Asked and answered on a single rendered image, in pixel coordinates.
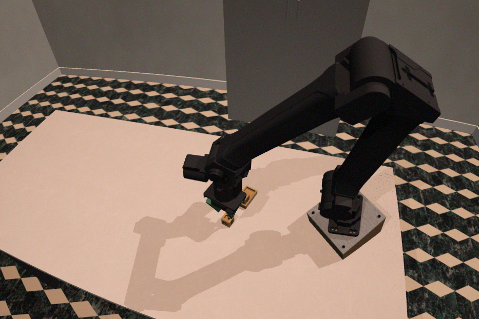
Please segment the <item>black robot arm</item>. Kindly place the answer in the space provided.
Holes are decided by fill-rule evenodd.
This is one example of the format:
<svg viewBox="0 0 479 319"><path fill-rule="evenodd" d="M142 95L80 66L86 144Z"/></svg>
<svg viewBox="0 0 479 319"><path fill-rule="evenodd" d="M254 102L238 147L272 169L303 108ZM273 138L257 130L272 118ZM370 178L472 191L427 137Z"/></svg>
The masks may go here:
<svg viewBox="0 0 479 319"><path fill-rule="evenodd" d="M440 115L431 74L391 44L366 36L313 82L215 140L209 154L187 154L183 177L209 179L224 190L235 184L236 198L252 159L338 117L352 126L371 118L342 165L323 175L318 206L329 233L357 237L362 186L413 129Z"/></svg>

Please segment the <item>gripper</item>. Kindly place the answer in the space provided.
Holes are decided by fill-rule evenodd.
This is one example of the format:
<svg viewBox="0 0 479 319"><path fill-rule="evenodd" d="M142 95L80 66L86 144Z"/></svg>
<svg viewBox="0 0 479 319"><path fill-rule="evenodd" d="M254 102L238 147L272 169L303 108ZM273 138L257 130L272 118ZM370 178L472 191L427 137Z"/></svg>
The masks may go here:
<svg viewBox="0 0 479 319"><path fill-rule="evenodd" d="M230 187L230 189L226 190L219 189L215 185L213 187L213 184L214 183L212 182L212 184L203 193L204 198L207 198L206 203L214 208L217 212L220 212L220 210L225 211L230 219L232 219L240 205L246 199L246 193L241 191L239 195L234 198L235 184Z"/></svg>

